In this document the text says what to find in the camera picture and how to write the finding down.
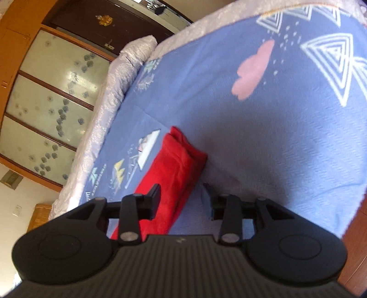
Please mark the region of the wooden wardrobe with glass doors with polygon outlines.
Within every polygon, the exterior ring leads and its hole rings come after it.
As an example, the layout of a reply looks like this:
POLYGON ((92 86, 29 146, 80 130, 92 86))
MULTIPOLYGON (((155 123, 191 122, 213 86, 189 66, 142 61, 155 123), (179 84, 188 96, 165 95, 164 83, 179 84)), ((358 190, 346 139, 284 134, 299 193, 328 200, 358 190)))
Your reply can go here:
POLYGON ((60 191, 112 56, 45 23, 54 1, 8 1, 1 16, 1 163, 60 191))

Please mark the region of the dark wooden cabinet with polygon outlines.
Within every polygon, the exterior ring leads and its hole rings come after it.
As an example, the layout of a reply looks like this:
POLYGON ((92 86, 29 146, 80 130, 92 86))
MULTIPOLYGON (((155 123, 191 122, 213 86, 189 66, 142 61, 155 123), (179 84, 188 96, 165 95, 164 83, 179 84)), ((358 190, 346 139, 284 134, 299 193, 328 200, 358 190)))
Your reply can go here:
POLYGON ((162 42, 191 20, 160 1, 57 1, 44 24, 117 55, 129 42, 152 35, 162 42))

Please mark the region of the red pants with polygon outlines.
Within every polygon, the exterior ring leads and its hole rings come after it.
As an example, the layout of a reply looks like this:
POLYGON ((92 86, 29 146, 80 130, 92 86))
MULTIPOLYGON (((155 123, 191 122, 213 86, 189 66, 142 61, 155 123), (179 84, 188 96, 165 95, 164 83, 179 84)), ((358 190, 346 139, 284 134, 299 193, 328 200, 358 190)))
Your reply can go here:
POLYGON ((197 185, 207 158, 177 127, 171 127, 165 134, 160 151, 135 191, 147 194, 153 185, 161 186, 155 218, 139 221, 142 239, 169 233, 197 185))

